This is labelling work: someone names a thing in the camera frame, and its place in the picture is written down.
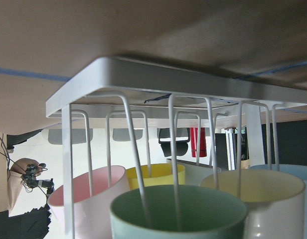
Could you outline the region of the green cup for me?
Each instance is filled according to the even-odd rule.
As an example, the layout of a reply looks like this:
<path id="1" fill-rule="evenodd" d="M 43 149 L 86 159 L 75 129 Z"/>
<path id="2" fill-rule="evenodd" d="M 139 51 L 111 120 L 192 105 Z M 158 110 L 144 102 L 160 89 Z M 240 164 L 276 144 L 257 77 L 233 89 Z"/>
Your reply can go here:
<path id="1" fill-rule="evenodd" d="M 146 187 L 113 200 L 110 207 L 115 239 L 241 239 L 248 209 L 238 198 L 218 190 L 180 185 Z"/>

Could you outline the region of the black office chair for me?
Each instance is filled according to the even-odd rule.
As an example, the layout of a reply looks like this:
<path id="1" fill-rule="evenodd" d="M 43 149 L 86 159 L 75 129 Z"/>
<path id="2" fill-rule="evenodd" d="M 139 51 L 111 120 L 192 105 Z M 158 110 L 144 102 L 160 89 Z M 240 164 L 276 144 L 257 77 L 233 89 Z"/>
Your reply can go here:
<path id="1" fill-rule="evenodd" d="M 165 157 L 171 156 L 171 137 L 169 128 L 160 128 L 158 131 L 158 143 L 160 144 Z M 176 155 L 184 156 L 190 142 L 189 128 L 177 128 L 175 135 Z"/>

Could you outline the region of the yellow cup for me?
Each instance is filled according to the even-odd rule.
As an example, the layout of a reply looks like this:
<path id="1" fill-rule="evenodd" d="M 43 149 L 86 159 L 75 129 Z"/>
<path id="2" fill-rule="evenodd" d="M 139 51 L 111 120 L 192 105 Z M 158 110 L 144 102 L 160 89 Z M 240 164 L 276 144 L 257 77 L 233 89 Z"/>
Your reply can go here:
<path id="1" fill-rule="evenodd" d="M 151 165 L 151 175 L 147 165 L 141 166 L 144 186 L 172 185 L 174 183 L 171 163 L 159 163 Z M 136 168 L 126 170 L 126 176 L 131 190 L 139 188 Z"/>

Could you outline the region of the blue cup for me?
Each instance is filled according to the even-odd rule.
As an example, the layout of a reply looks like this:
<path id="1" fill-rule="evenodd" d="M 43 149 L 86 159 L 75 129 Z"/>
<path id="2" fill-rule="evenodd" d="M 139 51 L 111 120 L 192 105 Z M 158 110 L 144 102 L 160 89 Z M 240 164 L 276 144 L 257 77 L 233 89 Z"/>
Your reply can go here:
<path id="1" fill-rule="evenodd" d="M 265 202 L 250 203 L 247 239 L 307 239 L 307 166 L 267 165 L 252 167 L 265 172 L 260 196 Z"/>

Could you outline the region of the pink cup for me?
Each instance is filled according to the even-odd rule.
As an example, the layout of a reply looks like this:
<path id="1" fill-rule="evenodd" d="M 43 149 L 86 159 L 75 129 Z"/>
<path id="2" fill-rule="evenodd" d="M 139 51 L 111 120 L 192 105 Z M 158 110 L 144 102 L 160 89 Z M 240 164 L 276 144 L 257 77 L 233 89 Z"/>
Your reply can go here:
<path id="1" fill-rule="evenodd" d="M 111 186 L 108 186 L 108 168 L 92 171 L 94 194 L 90 195 L 89 174 L 73 179 L 74 230 L 76 239 L 111 239 L 111 202 L 130 190 L 126 169 L 119 165 L 111 167 Z"/>

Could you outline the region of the red cylinder background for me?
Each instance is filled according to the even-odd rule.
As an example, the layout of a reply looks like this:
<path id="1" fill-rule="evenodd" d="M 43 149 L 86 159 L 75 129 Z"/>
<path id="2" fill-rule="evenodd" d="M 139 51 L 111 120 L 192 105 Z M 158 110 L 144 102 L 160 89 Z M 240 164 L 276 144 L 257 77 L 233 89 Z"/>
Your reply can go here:
<path id="1" fill-rule="evenodd" d="M 199 152 L 199 157 L 207 156 L 207 147 L 205 139 L 205 128 L 200 129 L 200 134 L 198 134 L 197 127 L 190 128 L 190 143 L 191 143 L 191 156 L 196 157 L 197 152 Z"/>

